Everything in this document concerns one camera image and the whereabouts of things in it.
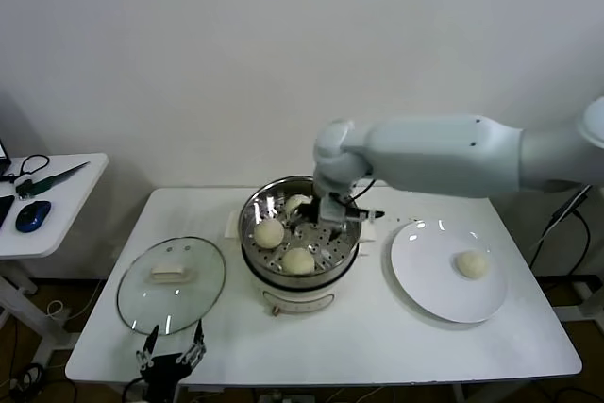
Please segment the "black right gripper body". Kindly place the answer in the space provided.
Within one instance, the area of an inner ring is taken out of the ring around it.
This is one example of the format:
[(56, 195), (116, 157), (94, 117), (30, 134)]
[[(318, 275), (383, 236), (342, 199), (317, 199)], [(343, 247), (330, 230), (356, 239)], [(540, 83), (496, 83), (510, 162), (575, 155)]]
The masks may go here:
[(313, 198), (310, 203), (301, 203), (295, 208), (295, 226), (313, 224), (326, 227), (327, 221), (320, 217), (320, 198)]

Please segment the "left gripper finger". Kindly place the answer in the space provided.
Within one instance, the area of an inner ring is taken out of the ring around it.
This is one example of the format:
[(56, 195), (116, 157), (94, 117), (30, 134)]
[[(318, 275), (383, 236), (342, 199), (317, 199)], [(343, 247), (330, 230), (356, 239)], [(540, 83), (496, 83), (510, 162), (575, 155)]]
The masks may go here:
[(159, 325), (155, 325), (151, 333), (146, 336), (143, 349), (136, 352), (139, 365), (151, 365), (153, 362), (153, 351), (159, 336)]
[(197, 325), (193, 335), (193, 343), (191, 346), (183, 352), (178, 359), (177, 363), (199, 363), (205, 356), (207, 348), (204, 341), (204, 330), (202, 320), (197, 321)]

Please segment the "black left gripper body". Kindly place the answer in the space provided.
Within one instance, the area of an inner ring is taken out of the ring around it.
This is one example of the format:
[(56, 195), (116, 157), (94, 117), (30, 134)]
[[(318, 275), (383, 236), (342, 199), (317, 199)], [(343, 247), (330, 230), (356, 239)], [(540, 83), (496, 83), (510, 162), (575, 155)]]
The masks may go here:
[(175, 389), (192, 372), (191, 365), (179, 353), (156, 356), (140, 366), (143, 381), (150, 389)]

